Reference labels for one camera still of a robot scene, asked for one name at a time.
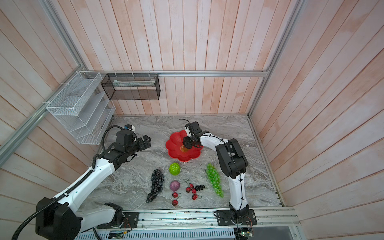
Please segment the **black grape bunch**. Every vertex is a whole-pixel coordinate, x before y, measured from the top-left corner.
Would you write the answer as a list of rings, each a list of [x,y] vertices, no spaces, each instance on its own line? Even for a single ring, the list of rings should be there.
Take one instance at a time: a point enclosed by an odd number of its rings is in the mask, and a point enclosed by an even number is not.
[[[146,203],[152,202],[163,190],[165,176],[160,169],[155,169],[151,177],[151,192],[147,195]]]

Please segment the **green custard apple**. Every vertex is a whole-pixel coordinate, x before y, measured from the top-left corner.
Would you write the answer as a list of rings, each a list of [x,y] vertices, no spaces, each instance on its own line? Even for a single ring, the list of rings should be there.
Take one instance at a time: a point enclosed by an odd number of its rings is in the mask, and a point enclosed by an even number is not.
[[[169,166],[169,172],[171,175],[173,176],[177,176],[180,174],[181,172],[181,167],[178,163],[172,163],[170,166]]]

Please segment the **green grape bunch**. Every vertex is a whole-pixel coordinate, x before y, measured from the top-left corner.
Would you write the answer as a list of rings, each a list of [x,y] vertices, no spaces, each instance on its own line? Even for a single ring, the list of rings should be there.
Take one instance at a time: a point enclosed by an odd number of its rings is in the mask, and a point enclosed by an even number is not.
[[[211,163],[209,163],[207,164],[206,173],[215,193],[219,197],[223,198],[224,193],[221,186],[221,177],[217,169]]]

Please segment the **purple fig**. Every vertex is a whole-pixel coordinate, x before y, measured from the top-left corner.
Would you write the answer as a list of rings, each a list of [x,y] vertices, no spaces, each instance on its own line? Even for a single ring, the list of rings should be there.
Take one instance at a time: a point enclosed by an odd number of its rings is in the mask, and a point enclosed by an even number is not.
[[[181,184],[178,181],[172,181],[170,183],[170,190],[176,192],[180,188]]]

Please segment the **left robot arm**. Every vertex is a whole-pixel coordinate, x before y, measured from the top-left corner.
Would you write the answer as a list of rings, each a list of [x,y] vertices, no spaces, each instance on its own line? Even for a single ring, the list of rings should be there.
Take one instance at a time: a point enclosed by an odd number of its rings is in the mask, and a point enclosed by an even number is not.
[[[36,212],[21,223],[12,239],[18,239],[32,220],[36,221],[36,234],[48,240],[73,240],[78,234],[104,224],[113,228],[123,226],[126,217],[121,206],[106,203],[85,212],[79,212],[79,208],[104,179],[128,162],[128,158],[133,159],[150,146],[150,137],[138,138],[131,125],[121,127],[116,141],[94,156],[87,172],[53,198],[38,202]]]

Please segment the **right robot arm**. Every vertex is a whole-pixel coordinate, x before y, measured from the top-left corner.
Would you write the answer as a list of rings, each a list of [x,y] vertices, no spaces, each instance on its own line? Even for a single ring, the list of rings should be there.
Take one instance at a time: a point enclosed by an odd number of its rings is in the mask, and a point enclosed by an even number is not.
[[[185,125],[187,135],[183,144],[187,149],[207,147],[216,152],[220,168],[229,179],[230,213],[233,221],[239,221],[250,212],[245,194],[245,173],[248,160],[236,139],[222,139],[208,131],[203,131],[198,122]]]

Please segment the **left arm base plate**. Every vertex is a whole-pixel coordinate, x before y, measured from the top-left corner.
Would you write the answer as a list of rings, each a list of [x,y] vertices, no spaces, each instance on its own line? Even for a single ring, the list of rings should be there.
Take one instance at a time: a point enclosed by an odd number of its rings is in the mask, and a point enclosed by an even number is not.
[[[139,212],[122,212],[107,224],[98,225],[97,229],[135,229],[139,220]]]

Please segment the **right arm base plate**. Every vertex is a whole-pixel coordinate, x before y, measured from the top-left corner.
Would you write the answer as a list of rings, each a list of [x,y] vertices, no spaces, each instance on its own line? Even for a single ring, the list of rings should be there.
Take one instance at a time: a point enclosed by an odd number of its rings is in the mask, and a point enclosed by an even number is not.
[[[243,209],[218,210],[214,212],[219,226],[256,226],[258,224],[254,210]]]

